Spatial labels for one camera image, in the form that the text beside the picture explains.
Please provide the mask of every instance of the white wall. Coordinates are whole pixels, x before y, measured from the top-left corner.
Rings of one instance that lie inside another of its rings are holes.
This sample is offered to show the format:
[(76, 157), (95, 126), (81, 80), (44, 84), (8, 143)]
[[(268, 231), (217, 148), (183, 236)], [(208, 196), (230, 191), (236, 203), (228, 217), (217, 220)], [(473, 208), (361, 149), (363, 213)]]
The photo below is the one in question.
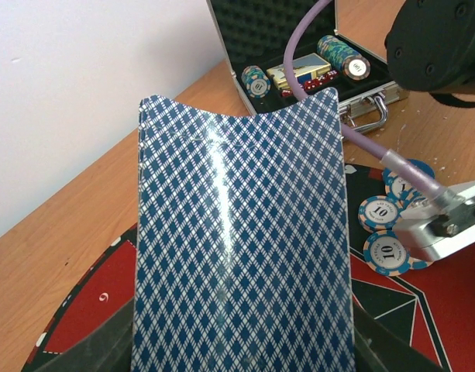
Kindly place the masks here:
[(0, 236), (222, 58), (205, 0), (0, 0)]

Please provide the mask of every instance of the open case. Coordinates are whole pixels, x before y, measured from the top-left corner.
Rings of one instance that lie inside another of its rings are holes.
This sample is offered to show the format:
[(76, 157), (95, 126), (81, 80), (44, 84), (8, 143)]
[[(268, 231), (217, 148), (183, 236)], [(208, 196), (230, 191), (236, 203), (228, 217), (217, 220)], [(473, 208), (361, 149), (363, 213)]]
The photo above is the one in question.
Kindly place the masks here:
[[(296, 25), (316, 1), (208, 0), (234, 83), (251, 114), (273, 112), (297, 102), (293, 96), (282, 97), (273, 82), (265, 97), (251, 98), (240, 77), (249, 65), (257, 65), (266, 71), (282, 64), (285, 47)], [(356, 130), (367, 133), (385, 124), (387, 105), (407, 98), (408, 92), (391, 80), (384, 59), (339, 34), (336, 3), (333, 1), (327, 5), (308, 27), (294, 58), (316, 53), (317, 42), (325, 35), (333, 35), (368, 59), (371, 72), (366, 79), (354, 81), (340, 74), (323, 86), (337, 89), (341, 119)], [(380, 112), (378, 122), (364, 126), (354, 124), (353, 119), (376, 109)]]

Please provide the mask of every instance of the wooden floor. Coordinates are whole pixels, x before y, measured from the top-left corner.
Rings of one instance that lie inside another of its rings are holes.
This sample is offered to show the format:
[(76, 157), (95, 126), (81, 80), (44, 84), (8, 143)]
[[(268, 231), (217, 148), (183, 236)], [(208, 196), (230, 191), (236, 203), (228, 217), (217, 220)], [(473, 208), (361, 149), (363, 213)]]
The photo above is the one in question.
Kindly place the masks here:
[[(339, 29), (384, 55), (384, 37), (401, 3), (341, 0)], [(248, 115), (224, 63), (177, 100)], [(475, 179), (475, 110), (447, 108), (429, 95), (411, 94), (391, 105), (389, 116), (386, 129), (370, 135), (377, 142), (428, 162), (444, 184)], [(370, 114), (357, 122), (376, 119)], [(68, 291), (136, 222), (136, 145), (133, 132), (0, 239), (0, 371), (20, 370)], [(380, 166), (351, 143), (344, 150), (348, 162)]]

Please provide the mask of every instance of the red poker mat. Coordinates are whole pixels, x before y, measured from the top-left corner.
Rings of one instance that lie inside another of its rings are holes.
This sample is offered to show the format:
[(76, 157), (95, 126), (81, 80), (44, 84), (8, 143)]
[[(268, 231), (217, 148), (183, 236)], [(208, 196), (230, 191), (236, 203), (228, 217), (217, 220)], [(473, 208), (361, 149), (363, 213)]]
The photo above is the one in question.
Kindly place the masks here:
[[(443, 367), (475, 371), (475, 245), (424, 270), (384, 277), (363, 260), (369, 233), (358, 223), (361, 202), (384, 195), (381, 170), (346, 165), (353, 300), (393, 334)], [(36, 341), (22, 372), (69, 350), (134, 295), (136, 226), (96, 260)]]

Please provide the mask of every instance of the metal handle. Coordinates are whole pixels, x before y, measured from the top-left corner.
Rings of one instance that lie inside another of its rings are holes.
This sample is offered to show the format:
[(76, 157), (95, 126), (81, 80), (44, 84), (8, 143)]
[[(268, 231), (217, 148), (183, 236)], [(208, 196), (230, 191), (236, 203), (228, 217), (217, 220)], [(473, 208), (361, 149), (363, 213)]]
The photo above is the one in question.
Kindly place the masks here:
[(385, 105), (384, 97), (382, 95), (366, 97), (365, 101), (369, 103), (370, 105), (375, 105), (377, 107), (378, 112), (380, 113), (380, 120), (378, 120), (377, 122), (372, 122), (370, 124), (365, 124), (364, 126), (357, 126), (354, 123), (353, 118), (351, 118), (348, 114), (344, 115), (344, 118), (349, 120), (351, 127), (357, 132), (362, 133), (362, 134), (372, 132), (375, 129), (379, 129), (380, 127), (384, 126), (389, 116), (389, 110), (387, 106)]

